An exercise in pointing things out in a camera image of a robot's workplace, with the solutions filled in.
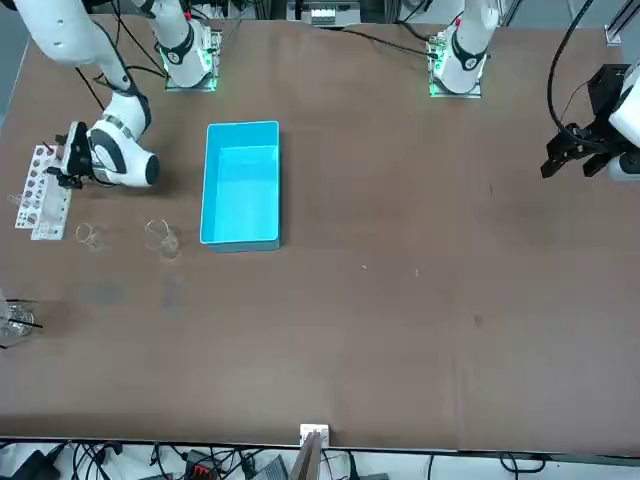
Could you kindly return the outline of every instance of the table surface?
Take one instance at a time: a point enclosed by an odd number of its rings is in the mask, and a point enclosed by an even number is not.
[[[74,192],[61,242],[30,241],[0,205],[0,285],[46,307],[41,338],[1,355],[0,434],[296,443],[317,422],[338,445],[640,453],[640,190],[579,163],[539,173],[562,33],[496,32],[482,100],[429,98],[423,58],[285,22],[242,23],[215,94],[136,72],[156,187]],[[149,64],[124,34],[120,49]],[[558,110],[617,60],[600,30],[576,32]],[[31,45],[3,191],[35,144],[99,113]],[[584,92],[569,117],[589,120]],[[280,122],[282,247],[214,254],[198,240],[206,127],[253,120]],[[144,246],[153,218],[182,241],[172,264]],[[78,244],[81,222],[109,248]]]

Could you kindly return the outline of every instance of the blue tray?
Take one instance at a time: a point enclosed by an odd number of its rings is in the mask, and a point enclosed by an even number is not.
[[[278,122],[209,125],[200,243],[216,252],[280,247]]]

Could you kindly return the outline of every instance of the wire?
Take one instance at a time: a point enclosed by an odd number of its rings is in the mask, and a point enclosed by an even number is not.
[[[198,10],[196,7],[194,7],[193,5],[191,6],[191,10],[195,10],[199,15],[202,15],[202,19],[203,20],[207,20],[209,17],[206,16],[202,10]]]
[[[142,46],[142,44],[133,35],[133,33],[131,33],[131,30],[129,30],[129,27],[127,27],[127,25],[124,23],[124,21],[120,20],[120,23],[122,24],[122,28],[124,28],[124,31],[127,33],[127,35],[129,35],[129,37],[131,37],[131,40],[133,40],[133,42],[138,46],[138,48],[142,51],[142,53],[144,53],[145,56],[151,61],[151,63],[153,63],[158,68],[158,70],[160,70],[162,72],[163,71],[162,67],[158,64],[158,62],[156,62],[153,59],[153,57],[151,55],[149,55],[149,52],[147,52],[147,50]]]
[[[327,469],[329,470],[329,477],[331,477],[331,480],[334,480],[333,471],[331,470],[331,463],[329,462],[329,457],[327,457],[327,452],[322,450],[322,456],[324,457],[324,461],[327,462]]]
[[[258,455],[259,453],[261,453],[261,452],[263,452],[263,451],[264,451],[264,448],[260,448],[260,449],[256,450],[255,452],[250,453],[249,455],[247,455],[247,456],[245,457],[245,461],[249,461],[249,460],[251,460],[253,457],[255,457],[256,455]],[[235,472],[235,471],[236,471],[239,467],[241,467],[241,466],[242,466],[242,462],[240,462],[240,463],[236,464],[235,466],[232,466],[232,467],[227,471],[227,474],[226,474],[224,477],[220,477],[220,480],[225,480],[225,479],[229,478],[229,476],[230,476],[233,472]]]
[[[118,0],[118,8],[116,10],[116,4],[113,3],[113,0],[110,0],[111,8],[113,8],[113,12],[116,14],[116,18],[118,19],[118,29],[116,30],[116,47],[118,46],[118,42],[120,41],[120,27],[122,27],[122,9],[120,8],[120,0]]]
[[[225,42],[227,42],[229,40],[231,35],[233,35],[240,28],[240,24],[241,23],[242,23],[242,18],[240,20],[238,20],[238,22],[235,24],[233,29],[227,34],[227,36],[222,39],[222,47],[221,47],[221,49],[224,48]]]
[[[80,457],[80,461],[77,461],[78,450],[80,450],[80,447],[84,447],[84,444],[77,443],[76,448],[74,448],[73,450],[73,459],[72,459],[73,475],[71,476],[71,480],[79,480],[80,477],[78,475],[78,469],[80,468],[80,466],[82,465],[82,462],[84,461],[85,457],[88,454],[88,452],[85,450],[84,454]]]
[[[160,469],[160,474],[162,475],[162,478],[164,480],[182,480],[184,478],[184,474],[178,479],[174,479],[173,475],[172,476],[167,475],[167,472],[165,472],[164,467],[162,466],[162,460],[160,459],[160,444],[159,443],[156,443],[156,444],[153,445],[153,455],[155,455],[155,460],[156,460],[156,462],[158,462],[158,468]]]
[[[427,469],[427,480],[431,480],[431,468],[433,467],[434,458],[435,458],[435,455],[431,455],[431,457],[429,457],[429,468]]]
[[[562,111],[562,115],[560,115],[560,122],[562,122],[562,119],[564,118],[564,115],[567,113],[567,110],[569,110],[569,105],[571,105],[571,101],[573,100],[573,97],[575,97],[576,93],[578,93],[578,91],[584,87],[587,83],[589,83],[589,80],[587,80],[584,83],[581,83],[580,85],[578,85],[576,87],[576,89],[573,91],[573,93],[571,94],[571,96],[569,97],[569,101],[567,102],[567,106],[564,107],[564,110]]]
[[[504,461],[505,457],[508,457],[509,460],[511,460],[511,462],[513,463],[513,467],[510,467],[505,463]],[[520,468],[518,466],[518,462],[516,461],[516,457],[514,457],[512,453],[509,453],[509,452],[501,453],[498,458],[500,460],[500,465],[502,465],[507,472],[513,473],[516,477],[516,480],[518,480],[518,475],[521,473],[540,473],[547,466],[547,459],[544,457],[535,458],[535,460],[539,460],[541,462],[540,465],[536,468],[529,468],[529,469]]]
[[[360,480],[358,467],[356,467],[356,459],[353,458],[351,450],[347,450],[347,455],[349,455],[349,480]]]
[[[360,37],[367,38],[367,39],[372,40],[374,42],[378,42],[378,43],[382,43],[384,45],[388,45],[390,47],[396,48],[396,49],[401,50],[403,52],[415,53],[416,55],[422,55],[424,57],[436,58],[436,55],[433,54],[433,53],[428,53],[428,52],[424,52],[424,51],[421,51],[421,50],[416,50],[415,48],[410,48],[410,47],[405,47],[403,45],[398,45],[397,43],[389,42],[387,40],[383,40],[381,38],[374,37],[373,35],[369,35],[367,33],[356,32],[354,30],[339,30],[339,31],[340,32],[345,32],[345,33],[352,33],[353,35],[358,35]]]
[[[93,464],[96,464],[96,468],[97,470],[100,472],[100,474],[102,475],[102,478],[104,480],[109,480],[109,475],[107,475],[107,473],[104,471],[104,469],[102,468],[102,461],[104,460],[98,460],[98,456],[101,455],[102,453],[104,453],[104,450],[108,447],[108,445],[103,445],[100,450],[98,450],[97,452],[94,450],[94,448],[96,447],[96,445],[91,445],[89,447],[84,446],[85,452],[87,452],[89,454],[89,458],[91,459],[89,461],[89,466],[87,467],[87,474],[85,476],[85,480],[89,480],[89,474],[91,473],[91,467],[93,466]]]
[[[415,13],[418,10],[420,10],[421,7],[424,7],[424,10],[422,13],[426,12],[427,10],[429,10],[429,7],[431,6],[432,3],[433,3],[433,0],[422,0],[422,2],[416,5],[416,7],[413,10],[411,10],[411,13],[405,17],[403,22],[408,22],[411,19],[411,17],[413,17]]]
[[[91,95],[93,95],[93,98],[96,99],[96,102],[100,106],[100,110],[104,110],[104,105],[102,104],[102,102],[98,98],[98,95],[96,95],[96,92],[93,90],[93,87],[89,83],[89,80],[87,80],[87,77],[84,76],[84,73],[82,73],[82,71],[78,67],[76,67],[76,72],[78,72],[78,75],[80,75],[80,78],[82,78],[82,81],[84,82],[84,84],[87,86],[87,88],[91,92]]]
[[[11,322],[11,323],[17,323],[18,325],[28,325],[30,327],[35,327],[35,328],[44,328],[39,323],[25,322],[23,320],[16,320],[15,318],[8,318],[8,319],[6,319],[6,321],[7,322]]]
[[[449,24],[449,26],[453,25],[453,24],[455,23],[455,21],[456,21],[457,19],[459,19],[459,18],[462,16],[462,14],[463,14],[463,13],[464,13],[464,10],[463,10],[463,11],[461,11],[461,12],[460,12],[458,15],[456,15],[455,17],[453,17],[453,20],[451,20],[451,23]]]
[[[429,39],[431,38],[431,35],[420,35],[411,25],[409,25],[404,20],[398,20],[396,23],[398,25],[402,25],[404,28],[409,30],[409,33],[411,33],[411,35],[413,35],[414,37],[416,37],[419,40],[422,40],[423,42],[428,42]]]
[[[608,150],[606,145],[603,145],[600,142],[592,142],[592,141],[580,138],[574,135],[573,132],[571,132],[567,127],[565,127],[560,121],[560,119],[558,118],[558,115],[556,114],[555,108],[553,106],[553,78],[555,77],[555,74],[556,74],[556,67],[558,66],[558,61],[560,60],[560,56],[562,55],[562,52],[567,46],[567,43],[569,42],[571,35],[573,35],[574,30],[580,23],[580,20],[582,20],[582,17],[584,17],[584,14],[587,13],[587,10],[589,9],[593,1],[594,0],[587,0],[584,3],[582,8],[576,15],[576,18],[574,18],[573,22],[571,22],[571,25],[569,25],[569,29],[564,34],[564,38],[562,39],[562,42],[560,42],[560,45],[558,46],[558,50],[556,50],[553,60],[551,61],[551,68],[549,70],[549,80],[547,81],[547,106],[549,107],[549,114],[551,115],[551,119],[556,124],[558,129],[565,134],[565,136],[571,138],[574,142],[578,144],[584,145],[586,147],[590,147],[595,152],[604,153]]]
[[[165,78],[164,75],[159,74],[154,69],[148,68],[148,67],[143,67],[142,65],[129,65],[128,67],[125,67],[125,70],[126,71],[129,71],[129,70],[141,70],[143,72],[151,73],[151,74],[153,74],[153,75],[155,75],[157,77]]]
[[[169,448],[171,448],[171,450],[173,450],[174,452],[176,452],[176,454],[183,459],[185,462],[187,461],[187,458],[189,458],[189,454],[186,452],[181,452],[180,450],[178,450],[175,445],[169,445]]]

